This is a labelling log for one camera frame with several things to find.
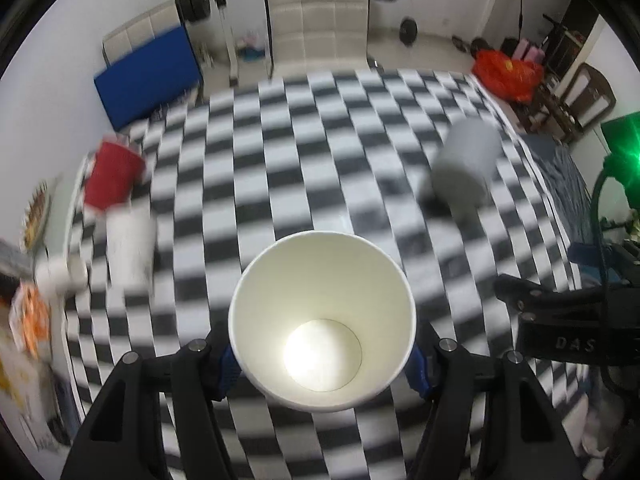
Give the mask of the small white paper cup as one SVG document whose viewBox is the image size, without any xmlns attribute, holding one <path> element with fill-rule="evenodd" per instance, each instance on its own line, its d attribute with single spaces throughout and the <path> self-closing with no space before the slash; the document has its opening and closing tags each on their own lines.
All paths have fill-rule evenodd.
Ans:
<svg viewBox="0 0 640 480">
<path fill-rule="evenodd" d="M 80 255 L 42 259 L 35 267 L 35 283 L 44 296 L 65 296 L 88 286 L 88 268 Z"/>
</svg>

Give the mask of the white patterned paper cup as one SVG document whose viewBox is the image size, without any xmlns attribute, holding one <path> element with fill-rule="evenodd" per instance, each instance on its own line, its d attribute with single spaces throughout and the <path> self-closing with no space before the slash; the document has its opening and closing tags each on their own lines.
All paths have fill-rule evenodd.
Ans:
<svg viewBox="0 0 640 480">
<path fill-rule="evenodd" d="M 106 216 L 106 258 L 112 284 L 142 292 L 151 288 L 156 220 L 140 207 L 120 207 Z"/>
</svg>

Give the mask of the red plastic cup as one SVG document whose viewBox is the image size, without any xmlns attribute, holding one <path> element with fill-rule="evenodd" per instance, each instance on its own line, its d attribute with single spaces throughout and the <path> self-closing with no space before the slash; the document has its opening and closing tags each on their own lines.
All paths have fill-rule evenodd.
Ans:
<svg viewBox="0 0 640 480">
<path fill-rule="evenodd" d="M 142 156 L 117 140 L 102 141 L 85 185 L 85 205 L 97 211 L 125 203 L 145 170 Z"/>
</svg>

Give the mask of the grey cloth pile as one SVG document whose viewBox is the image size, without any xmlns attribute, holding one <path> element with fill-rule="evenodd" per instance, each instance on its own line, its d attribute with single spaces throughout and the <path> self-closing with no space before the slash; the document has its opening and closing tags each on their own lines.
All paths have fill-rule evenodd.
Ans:
<svg viewBox="0 0 640 480">
<path fill-rule="evenodd" d="M 595 268 L 598 256 L 589 220 L 590 199 L 570 152 L 551 136 L 526 134 L 522 140 L 533 154 L 570 239 L 568 258 L 578 266 Z"/>
</svg>

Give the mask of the orange snack packet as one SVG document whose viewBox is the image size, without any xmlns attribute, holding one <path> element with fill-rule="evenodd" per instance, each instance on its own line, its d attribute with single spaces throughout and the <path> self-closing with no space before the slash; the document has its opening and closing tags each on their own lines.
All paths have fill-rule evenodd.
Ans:
<svg viewBox="0 0 640 480">
<path fill-rule="evenodd" d="M 35 284 L 21 282 L 18 286 L 9 326 L 18 351 L 37 361 L 51 361 L 50 307 Z"/>
</svg>

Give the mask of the grey mug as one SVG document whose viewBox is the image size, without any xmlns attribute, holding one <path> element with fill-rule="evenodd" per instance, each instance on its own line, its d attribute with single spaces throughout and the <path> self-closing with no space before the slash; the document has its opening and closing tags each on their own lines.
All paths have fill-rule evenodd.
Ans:
<svg viewBox="0 0 640 480">
<path fill-rule="evenodd" d="M 477 216 L 490 199 L 490 186 L 502 153 L 500 130 L 482 118 L 451 125 L 431 168 L 435 197 L 458 219 Z"/>
</svg>

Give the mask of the dark wooden chair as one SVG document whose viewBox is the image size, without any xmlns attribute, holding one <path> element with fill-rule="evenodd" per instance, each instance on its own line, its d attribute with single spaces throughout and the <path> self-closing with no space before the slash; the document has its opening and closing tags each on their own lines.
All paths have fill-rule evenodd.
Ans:
<svg viewBox="0 0 640 480">
<path fill-rule="evenodd" d="M 528 132 L 541 133 L 552 119 L 562 133 L 559 141 L 570 145 L 602 122 L 616 103 L 613 88 L 600 70 L 580 63 L 560 96 L 546 86 L 538 87 L 527 114 Z"/>
</svg>

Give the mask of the plate of snacks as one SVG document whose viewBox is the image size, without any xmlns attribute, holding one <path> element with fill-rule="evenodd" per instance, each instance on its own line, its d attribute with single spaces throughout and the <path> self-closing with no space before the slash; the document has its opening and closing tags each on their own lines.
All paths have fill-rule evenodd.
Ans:
<svg viewBox="0 0 640 480">
<path fill-rule="evenodd" d="M 25 209 L 21 248 L 23 252 L 32 252 L 40 243 L 50 209 L 50 190 L 47 181 L 41 181 L 34 188 L 32 197 Z"/>
</svg>

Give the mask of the checkered tablecloth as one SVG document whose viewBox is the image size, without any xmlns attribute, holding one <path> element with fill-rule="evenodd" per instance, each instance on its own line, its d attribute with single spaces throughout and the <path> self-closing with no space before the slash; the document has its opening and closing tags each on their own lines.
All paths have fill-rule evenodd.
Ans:
<svg viewBox="0 0 640 480">
<path fill-rule="evenodd" d="M 450 127 L 478 118 L 501 136 L 488 200 L 468 220 L 428 201 Z M 67 246 L 89 284 L 65 306 L 76 410 L 87 415 L 127 352 L 166 356 L 228 313 L 248 266 L 272 252 L 258 308 L 334 318 L 352 330 L 400 283 L 421 320 L 475 354 L 512 349 L 516 317 L 492 290 L 510 274 L 555 290 L 579 271 L 524 142 L 470 75 L 321 72 L 226 90 L 133 126 L 145 160 L 132 206 L 155 220 L 154 275 L 112 281 L 105 221 L 74 201 Z"/>
</svg>

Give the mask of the orange plastic bag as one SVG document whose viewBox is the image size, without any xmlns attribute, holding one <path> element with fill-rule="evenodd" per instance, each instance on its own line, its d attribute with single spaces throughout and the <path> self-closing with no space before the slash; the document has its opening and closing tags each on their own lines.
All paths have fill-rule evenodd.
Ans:
<svg viewBox="0 0 640 480">
<path fill-rule="evenodd" d="M 479 50 L 472 74 L 494 96 L 506 102 L 529 103 L 544 80 L 544 68 L 534 62 L 512 60 L 497 50 Z"/>
</svg>

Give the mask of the blue backed chair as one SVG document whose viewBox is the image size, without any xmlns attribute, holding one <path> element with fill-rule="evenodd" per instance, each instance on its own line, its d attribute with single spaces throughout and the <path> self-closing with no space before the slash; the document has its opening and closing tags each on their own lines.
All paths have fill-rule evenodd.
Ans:
<svg viewBox="0 0 640 480">
<path fill-rule="evenodd" d="M 203 83 L 186 26 L 171 2 L 114 29 L 103 38 L 102 53 L 105 68 L 94 85 L 116 131 Z"/>
</svg>

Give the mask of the small black dumbbell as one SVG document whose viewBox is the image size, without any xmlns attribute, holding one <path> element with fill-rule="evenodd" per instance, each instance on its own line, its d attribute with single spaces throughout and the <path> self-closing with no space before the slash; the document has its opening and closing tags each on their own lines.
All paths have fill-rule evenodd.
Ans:
<svg viewBox="0 0 640 480">
<path fill-rule="evenodd" d="M 413 18 L 404 18 L 399 27 L 399 40 L 406 46 L 411 47 L 416 42 L 418 36 L 418 24 Z"/>
</svg>

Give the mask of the white padded chair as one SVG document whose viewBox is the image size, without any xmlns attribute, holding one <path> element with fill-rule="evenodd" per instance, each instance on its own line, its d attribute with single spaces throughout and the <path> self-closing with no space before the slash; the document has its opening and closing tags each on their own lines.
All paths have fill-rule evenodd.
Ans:
<svg viewBox="0 0 640 480">
<path fill-rule="evenodd" d="M 271 77 L 366 70 L 370 0 L 264 0 Z"/>
</svg>

